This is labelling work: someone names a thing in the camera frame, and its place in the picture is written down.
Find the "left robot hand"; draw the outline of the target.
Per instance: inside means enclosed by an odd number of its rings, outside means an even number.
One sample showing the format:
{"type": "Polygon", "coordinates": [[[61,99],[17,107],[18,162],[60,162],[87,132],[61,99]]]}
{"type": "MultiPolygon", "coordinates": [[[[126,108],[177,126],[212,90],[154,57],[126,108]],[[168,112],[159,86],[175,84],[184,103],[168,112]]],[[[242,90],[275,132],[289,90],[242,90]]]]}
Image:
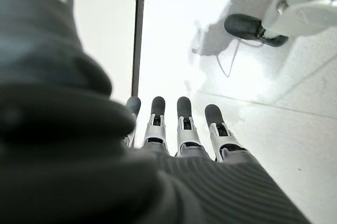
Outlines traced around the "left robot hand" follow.
{"type": "Polygon", "coordinates": [[[177,102],[178,150],[153,100],[133,147],[141,102],[112,84],[82,48],[73,0],[1,0],[1,223],[307,223],[226,127],[205,109],[211,159],[191,103],[177,102]]]}

